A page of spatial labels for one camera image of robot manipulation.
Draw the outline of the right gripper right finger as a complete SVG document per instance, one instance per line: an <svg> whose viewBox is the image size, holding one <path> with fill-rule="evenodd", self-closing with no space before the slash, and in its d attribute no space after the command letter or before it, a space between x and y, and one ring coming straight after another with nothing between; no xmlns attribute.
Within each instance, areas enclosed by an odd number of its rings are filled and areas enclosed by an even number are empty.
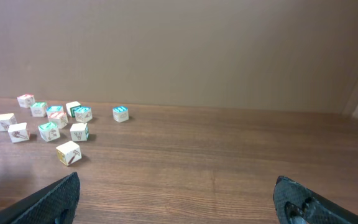
<svg viewBox="0 0 358 224"><path fill-rule="evenodd" d="M277 178L273 202L281 224L358 224L358 215L283 175Z"/></svg>

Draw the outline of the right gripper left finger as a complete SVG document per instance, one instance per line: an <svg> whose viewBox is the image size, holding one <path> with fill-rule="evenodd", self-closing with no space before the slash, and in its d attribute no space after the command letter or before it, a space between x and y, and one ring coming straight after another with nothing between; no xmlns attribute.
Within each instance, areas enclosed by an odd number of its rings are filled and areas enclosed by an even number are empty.
<svg viewBox="0 0 358 224"><path fill-rule="evenodd" d="M80 199L76 172L0 211L0 224L72 224Z"/></svg>

